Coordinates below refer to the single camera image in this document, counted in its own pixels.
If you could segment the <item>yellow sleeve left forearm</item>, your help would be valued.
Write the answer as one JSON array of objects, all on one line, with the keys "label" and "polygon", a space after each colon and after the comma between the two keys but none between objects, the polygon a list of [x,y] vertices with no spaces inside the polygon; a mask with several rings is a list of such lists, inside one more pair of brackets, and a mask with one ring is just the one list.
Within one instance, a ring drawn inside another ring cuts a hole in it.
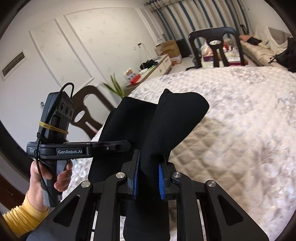
[{"label": "yellow sleeve left forearm", "polygon": [[47,217],[48,213],[48,208],[45,211],[34,208],[25,196],[22,205],[12,208],[3,215],[3,218],[13,233],[20,237],[34,230]]}]

